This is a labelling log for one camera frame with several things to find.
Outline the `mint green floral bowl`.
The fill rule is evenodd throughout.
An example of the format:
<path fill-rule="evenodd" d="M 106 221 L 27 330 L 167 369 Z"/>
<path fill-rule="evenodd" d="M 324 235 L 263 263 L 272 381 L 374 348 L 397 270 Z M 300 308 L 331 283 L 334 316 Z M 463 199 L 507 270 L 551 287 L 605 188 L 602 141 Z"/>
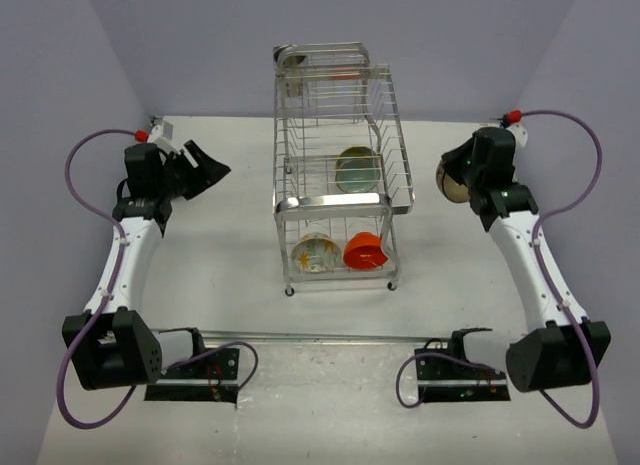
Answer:
<path fill-rule="evenodd" d="M 364 159 L 351 160 L 337 169 L 335 184 L 344 193 L 368 193 L 375 189 L 380 178 L 378 167 Z"/>

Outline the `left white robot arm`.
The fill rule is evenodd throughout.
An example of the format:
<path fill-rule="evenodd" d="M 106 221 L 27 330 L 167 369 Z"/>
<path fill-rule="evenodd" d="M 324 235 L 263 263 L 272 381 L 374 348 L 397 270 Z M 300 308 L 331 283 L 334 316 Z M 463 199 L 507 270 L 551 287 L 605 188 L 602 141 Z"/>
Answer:
<path fill-rule="evenodd" d="M 112 247 L 102 277 L 79 315 L 68 316 L 62 336 L 86 390 L 147 385 L 174 367 L 195 378 L 208 364 L 194 327 L 152 331 L 140 315 L 155 251 L 164 238 L 175 199 L 191 200 L 229 174 L 194 141 L 167 152 L 154 143 L 124 151 L 127 176 L 116 188 L 108 218 Z"/>

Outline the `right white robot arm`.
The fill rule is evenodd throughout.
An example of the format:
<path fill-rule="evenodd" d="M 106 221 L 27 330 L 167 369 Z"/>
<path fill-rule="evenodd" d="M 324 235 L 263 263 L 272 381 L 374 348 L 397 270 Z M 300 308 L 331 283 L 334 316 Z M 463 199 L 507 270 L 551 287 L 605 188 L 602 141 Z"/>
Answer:
<path fill-rule="evenodd" d="M 527 333 L 508 343 L 505 367 L 520 392 L 585 385 L 611 343 L 603 321 L 575 300 L 548 247 L 537 203 L 515 178 L 514 128 L 482 127 L 439 164 L 442 194 L 466 202 L 504 257 Z"/>

